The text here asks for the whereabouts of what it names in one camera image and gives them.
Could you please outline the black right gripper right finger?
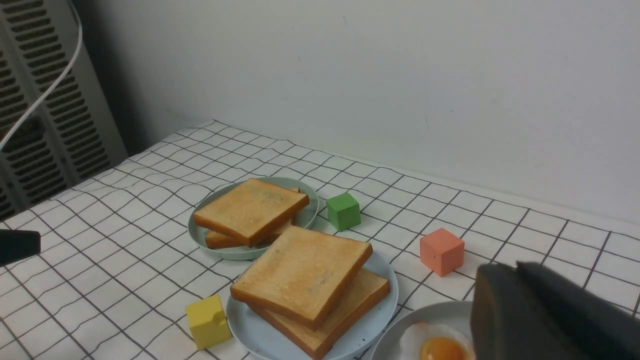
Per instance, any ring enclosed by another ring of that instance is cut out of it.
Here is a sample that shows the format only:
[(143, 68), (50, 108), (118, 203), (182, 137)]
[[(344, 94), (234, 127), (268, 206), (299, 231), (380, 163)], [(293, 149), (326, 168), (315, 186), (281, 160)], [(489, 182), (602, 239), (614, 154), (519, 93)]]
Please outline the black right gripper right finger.
[(637, 360), (639, 321), (558, 272), (519, 262), (516, 273), (551, 323), (588, 360)]

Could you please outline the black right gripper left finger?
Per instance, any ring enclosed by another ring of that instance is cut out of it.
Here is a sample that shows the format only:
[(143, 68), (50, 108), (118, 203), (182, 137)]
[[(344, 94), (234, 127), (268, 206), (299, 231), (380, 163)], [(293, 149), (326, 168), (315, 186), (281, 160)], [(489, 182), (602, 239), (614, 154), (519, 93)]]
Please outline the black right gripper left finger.
[(553, 325), (515, 269), (506, 265), (478, 267), (470, 329), (478, 360), (586, 358)]

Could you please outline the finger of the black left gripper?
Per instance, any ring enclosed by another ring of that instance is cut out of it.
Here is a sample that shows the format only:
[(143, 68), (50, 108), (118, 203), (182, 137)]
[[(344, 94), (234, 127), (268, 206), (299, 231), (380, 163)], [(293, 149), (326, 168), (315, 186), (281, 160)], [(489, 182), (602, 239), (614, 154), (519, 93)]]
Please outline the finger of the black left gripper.
[(0, 230), (0, 266), (14, 264), (41, 253), (41, 234), (32, 230)]

